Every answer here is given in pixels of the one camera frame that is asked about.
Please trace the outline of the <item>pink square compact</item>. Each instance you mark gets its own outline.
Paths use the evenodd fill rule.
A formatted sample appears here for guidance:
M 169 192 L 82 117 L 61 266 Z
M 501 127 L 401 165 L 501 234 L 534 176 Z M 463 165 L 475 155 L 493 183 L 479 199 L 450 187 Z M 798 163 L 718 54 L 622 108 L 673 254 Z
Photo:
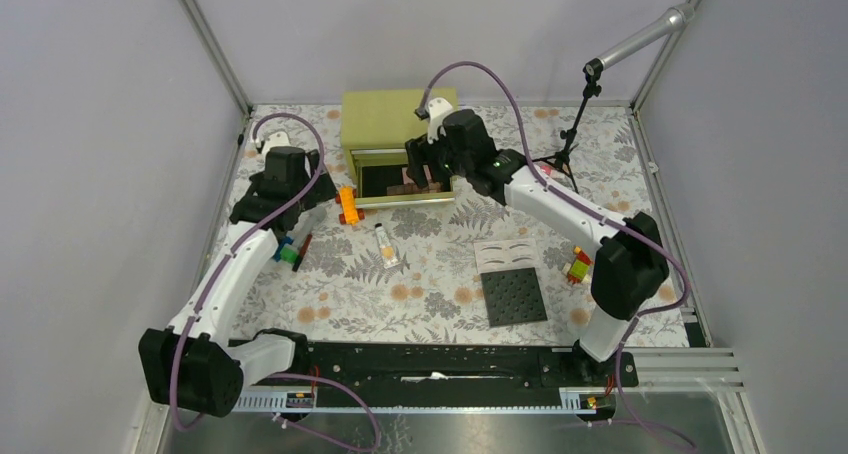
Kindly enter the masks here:
M 427 179 L 427 181 L 430 181 L 430 180 L 432 179 L 432 177 L 431 177 L 431 174 L 430 174 L 430 171 L 429 171 L 429 167 L 428 167 L 428 166 L 424 166 L 424 167 L 423 167 L 423 172 L 424 172 L 424 174 L 425 174 L 425 178 Z M 412 175 L 409 173 L 409 168 L 408 168 L 407 166 L 404 166 L 404 167 L 401 169 L 401 173 L 402 173 L 403 180 L 404 180 L 404 183 L 405 183 L 405 184 L 407 184 L 407 183 L 414 183 L 414 182 L 415 182 L 415 180 L 413 179 Z

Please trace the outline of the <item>white eyebrow stencil card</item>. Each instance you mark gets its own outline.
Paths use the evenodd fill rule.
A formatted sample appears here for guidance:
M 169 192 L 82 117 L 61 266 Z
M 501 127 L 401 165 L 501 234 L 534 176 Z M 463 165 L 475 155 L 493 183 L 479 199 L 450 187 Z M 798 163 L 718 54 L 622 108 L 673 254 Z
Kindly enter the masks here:
M 476 242 L 476 267 L 480 274 L 536 268 L 540 265 L 532 238 Z

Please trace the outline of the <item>white cream tube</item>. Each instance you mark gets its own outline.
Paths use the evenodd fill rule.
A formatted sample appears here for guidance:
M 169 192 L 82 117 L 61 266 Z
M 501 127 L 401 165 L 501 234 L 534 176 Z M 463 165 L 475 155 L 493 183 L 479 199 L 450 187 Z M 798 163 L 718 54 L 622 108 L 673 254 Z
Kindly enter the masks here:
M 382 223 L 377 223 L 375 225 L 375 236 L 384 266 L 387 269 L 397 266 L 399 264 L 399 259 L 397 257 L 396 249 L 394 248 L 390 236 Z

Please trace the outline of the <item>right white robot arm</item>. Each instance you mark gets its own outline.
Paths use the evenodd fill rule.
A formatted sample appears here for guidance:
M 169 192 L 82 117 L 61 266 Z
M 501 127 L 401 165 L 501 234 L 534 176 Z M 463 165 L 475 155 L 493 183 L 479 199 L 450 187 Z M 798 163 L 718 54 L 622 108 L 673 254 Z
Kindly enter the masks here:
M 420 186 L 461 177 L 481 196 L 521 211 L 572 241 L 593 261 L 595 309 L 577 344 L 575 376 L 597 386 L 642 305 L 669 277 L 654 219 L 624 217 L 568 191 L 526 154 L 499 149 L 471 109 L 418 108 L 426 133 L 406 142 L 409 176 Z

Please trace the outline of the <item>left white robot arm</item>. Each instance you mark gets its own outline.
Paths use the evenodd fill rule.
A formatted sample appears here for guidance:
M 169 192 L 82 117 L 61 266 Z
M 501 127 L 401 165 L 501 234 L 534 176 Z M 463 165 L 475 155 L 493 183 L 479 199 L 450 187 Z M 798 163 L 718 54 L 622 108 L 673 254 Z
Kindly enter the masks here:
M 153 402 L 224 417 L 244 388 L 275 374 L 296 385 L 311 367 L 307 338 L 279 328 L 230 344 L 235 318 L 263 268 L 299 250 L 321 222 L 335 185 L 318 149 L 273 147 L 232 207 L 225 243 L 186 305 L 164 329 L 149 328 L 139 355 Z

